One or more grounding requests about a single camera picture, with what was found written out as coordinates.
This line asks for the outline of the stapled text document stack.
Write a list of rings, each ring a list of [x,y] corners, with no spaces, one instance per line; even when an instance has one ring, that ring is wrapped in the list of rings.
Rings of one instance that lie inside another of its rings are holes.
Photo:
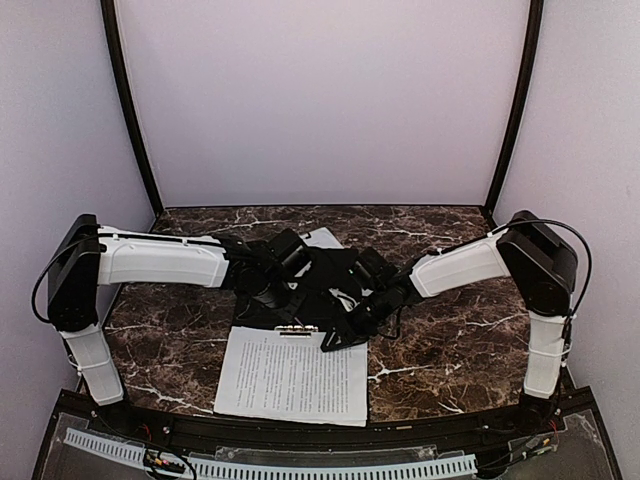
[[[368,346],[324,352],[324,335],[230,330],[214,412],[363,427],[368,418]]]

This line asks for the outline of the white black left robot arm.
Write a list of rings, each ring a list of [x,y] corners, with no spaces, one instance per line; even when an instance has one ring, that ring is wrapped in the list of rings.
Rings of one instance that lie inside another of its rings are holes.
[[[102,226],[77,217],[36,280],[47,288],[35,317],[62,337],[94,402],[125,400],[126,389],[97,313],[97,290],[126,283],[187,284],[233,290],[268,308],[288,306],[290,288],[311,259],[309,245],[285,229],[269,241],[182,237]]]

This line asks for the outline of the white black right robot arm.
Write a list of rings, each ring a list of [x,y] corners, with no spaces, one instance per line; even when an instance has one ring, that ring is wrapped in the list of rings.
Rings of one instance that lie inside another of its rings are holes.
[[[507,279],[529,319],[522,395],[548,400],[560,381],[573,323],[593,274],[592,265],[587,265],[584,279],[577,279],[578,255],[561,231],[579,241],[587,262],[592,262],[590,245],[574,227],[521,210],[480,237],[429,251],[385,275],[371,294],[336,317],[321,348],[325,352],[350,348],[377,335],[382,322],[403,308],[470,285]]]

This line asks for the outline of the mint green clipboard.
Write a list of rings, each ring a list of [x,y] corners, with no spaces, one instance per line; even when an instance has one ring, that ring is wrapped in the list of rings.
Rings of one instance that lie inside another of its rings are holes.
[[[339,240],[326,227],[300,234],[300,238],[308,247],[317,247],[322,249],[343,248]]]

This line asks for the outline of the blue file folder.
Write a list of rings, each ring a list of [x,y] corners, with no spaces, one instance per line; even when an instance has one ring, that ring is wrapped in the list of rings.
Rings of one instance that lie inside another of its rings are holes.
[[[315,263],[315,267],[311,270],[304,269],[302,279],[306,286],[313,289],[313,293],[316,295],[318,302],[317,311],[320,314],[320,323],[312,326],[316,326],[320,331],[325,332],[331,324],[332,317],[342,311],[340,304],[331,295],[329,290],[341,287],[351,294],[355,292],[355,287],[346,279],[346,275],[341,273],[339,269],[353,263],[358,252],[355,249],[319,249],[319,258]],[[274,330],[277,326],[283,326],[235,325],[233,321],[232,324],[238,327],[267,330]]]

